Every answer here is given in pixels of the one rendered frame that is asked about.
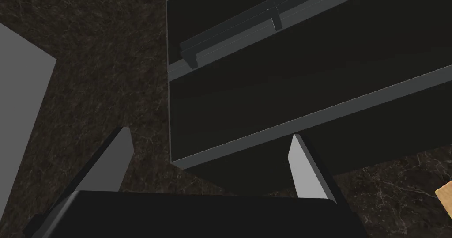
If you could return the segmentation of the light wooden furniture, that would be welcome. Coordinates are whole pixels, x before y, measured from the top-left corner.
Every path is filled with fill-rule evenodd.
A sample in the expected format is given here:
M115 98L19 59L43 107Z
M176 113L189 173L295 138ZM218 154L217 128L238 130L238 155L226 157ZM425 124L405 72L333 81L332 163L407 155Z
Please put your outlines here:
M437 189L435 194L452 219L452 180Z

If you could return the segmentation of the black oven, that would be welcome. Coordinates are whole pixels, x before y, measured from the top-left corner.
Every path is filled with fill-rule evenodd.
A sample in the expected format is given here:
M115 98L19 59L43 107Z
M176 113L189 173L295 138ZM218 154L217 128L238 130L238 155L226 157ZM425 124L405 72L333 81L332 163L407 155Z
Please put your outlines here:
M282 30L188 67L257 6ZM167 0L166 23L170 162L233 193L291 186L294 134L332 175L452 144L452 0Z

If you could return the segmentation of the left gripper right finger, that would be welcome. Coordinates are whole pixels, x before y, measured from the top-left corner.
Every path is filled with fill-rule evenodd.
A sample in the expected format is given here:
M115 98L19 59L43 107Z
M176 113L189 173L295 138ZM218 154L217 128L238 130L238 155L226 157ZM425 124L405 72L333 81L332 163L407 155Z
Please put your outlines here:
M328 199L336 204L346 204L322 158L298 134L292 137L288 162L297 197Z

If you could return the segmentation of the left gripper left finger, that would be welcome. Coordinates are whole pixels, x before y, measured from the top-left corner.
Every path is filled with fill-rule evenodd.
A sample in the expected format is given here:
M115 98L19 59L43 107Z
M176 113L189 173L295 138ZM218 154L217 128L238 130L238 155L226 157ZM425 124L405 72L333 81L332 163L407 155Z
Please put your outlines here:
M115 128L64 189L63 198L80 190L117 192L133 154L130 128Z

